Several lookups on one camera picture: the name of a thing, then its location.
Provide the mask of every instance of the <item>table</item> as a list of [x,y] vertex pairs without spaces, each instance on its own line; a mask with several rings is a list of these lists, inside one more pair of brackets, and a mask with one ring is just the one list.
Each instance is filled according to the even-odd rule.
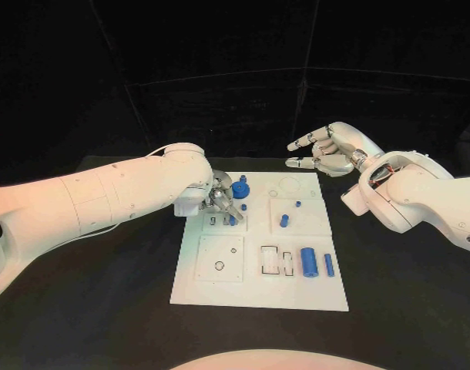
[[[80,170],[123,160],[87,157]],[[279,159],[217,159],[224,171],[292,171]],[[384,368],[470,368],[470,252],[429,224],[407,234],[319,174],[351,312],[169,304],[185,219],[169,207],[45,254],[0,296],[0,368],[171,368],[253,348]]]

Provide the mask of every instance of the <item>robotic hand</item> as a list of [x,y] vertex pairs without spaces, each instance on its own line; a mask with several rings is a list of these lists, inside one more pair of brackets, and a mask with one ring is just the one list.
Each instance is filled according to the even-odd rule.
[[452,242],[470,250],[470,177],[454,179],[427,155],[385,153],[367,135],[336,122],[289,145],[313,145],[313,158],[290,158],[287,166],[318,168],[338,177],[361,171],[359,183],[342,200],[361,216],[368,210],[384,225],[404,233],[430,222]]
[[211,168],[204,149],[179,143],[166,146],[165,156],[152,154],[0,187],[0,294],[42,254],[171,204],[176,216],[220,207],[244,219],[233,207],[231,178]]

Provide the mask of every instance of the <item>blue cylinder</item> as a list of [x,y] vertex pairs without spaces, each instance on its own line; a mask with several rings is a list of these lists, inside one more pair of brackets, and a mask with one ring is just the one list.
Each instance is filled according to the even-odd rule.
[[282,227],[287,227],[289,226],[289,215],[284,214],[283,215],[283,218],[282,218]]
[[233,183],[233,196],[235,199],[244,199],[250,195],[250,185],[237,181]]
[[316,253],[313,248],[302,249],[302,261],[303,261],[303,276],[306,278],[315,278],[320,274],[318,272]]
[[332,266],[332,255],[326,254],[326,265],[328,265],[328,275],[331,278],[335,277],[335,267]]

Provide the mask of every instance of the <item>white board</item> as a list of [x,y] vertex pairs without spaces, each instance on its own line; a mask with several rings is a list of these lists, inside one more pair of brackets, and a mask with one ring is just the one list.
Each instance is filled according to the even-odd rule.
[[[245,221],[224,225],[214,209],[186,220],[171,302],[349,311],[318,174],[230,173],[234,181],[243,174],[251,192],[235,206]],[[280,226],[284,214],[287,227]],[[318,277],[303,276],[305,247],[316,252]],[[332,255],[335,277],[328,276],[325,254]]]

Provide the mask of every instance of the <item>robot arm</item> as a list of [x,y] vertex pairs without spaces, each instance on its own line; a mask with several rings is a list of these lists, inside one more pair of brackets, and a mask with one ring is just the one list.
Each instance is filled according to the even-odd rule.
[[243,219],[230,207],[230,188],[230,177],[212,170],[194,144],[171,145],[165,156],[0,187],[0,293],[51,249],[171,204],[176,216],[195,216],[221,199],[221,209]]
[[351,173],[354,168],[361,171],[359,183],[342,195],[358,216],[371,210],[400,233],[427,221],[457,246],[470,250],[470,177],[454,179],[416,151],[385,153],[346,123],[316,130],[289,149],[310,143],[316,157],[290,158],[287,165],[318,168],[332,177]]

